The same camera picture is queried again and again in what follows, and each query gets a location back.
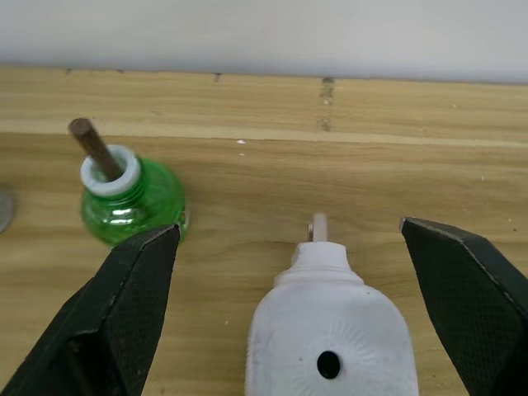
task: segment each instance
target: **wood grain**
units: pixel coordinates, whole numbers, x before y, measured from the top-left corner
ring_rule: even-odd
[[[88,116],[189,196],[145,395],[243,394],[253,311],[317,211],[403,312],[421,394],[466,395],[398,221],[481,233],[528,274],[526,108],[527,87],[0,69],[0,183],[18,204],[0,235],[0,386],[107,254],[78,216],[82,155],[66,132]]]

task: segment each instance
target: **wooden surface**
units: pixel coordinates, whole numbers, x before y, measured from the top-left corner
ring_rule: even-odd
[[[398,221],[481,233],[528,274],[528,88],[0,68],[0,386],[108,250],[78,216],[66,131],[168,164],[192,212],[144,395],[242,395],[249,323],[307,238],[331,240],[408,321],[421,394],[466,395],[427,317]]]

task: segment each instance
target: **white bottle cap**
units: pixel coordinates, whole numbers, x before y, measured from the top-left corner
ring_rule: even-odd
[[[141,174],[139,160],[132,150],[119,144],[108,144],[107,148],[124,171],[120,178],[106,181],[92,157],[84,158],[81,166],[81,181],[96,196],[117,196],[128,191],[139,180]]]

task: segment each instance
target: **metal object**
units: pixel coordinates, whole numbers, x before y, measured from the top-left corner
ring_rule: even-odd
[[[75,293],[2,396],[140,396],[161,335],[176,225],[115,247]]]
[[[308,225],[308,240],[310,242],[328,241],[328,222],[324,213],[313,215],[313,223]]]
[[[6,188],[0,187],[0,233],[11,223],[15,215],[15,199]]]
[[[470,396],[528,394],[528,280],[486,239],[406,218],[427,312]]]

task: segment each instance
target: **wooden stick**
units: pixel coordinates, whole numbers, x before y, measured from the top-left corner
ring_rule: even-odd
[[[93,158],[109,182],[120,178],[123,171],[111,156],[108,148],[87,118],[77,118],[69,123],[70,134],[79,142],[84,151]]]

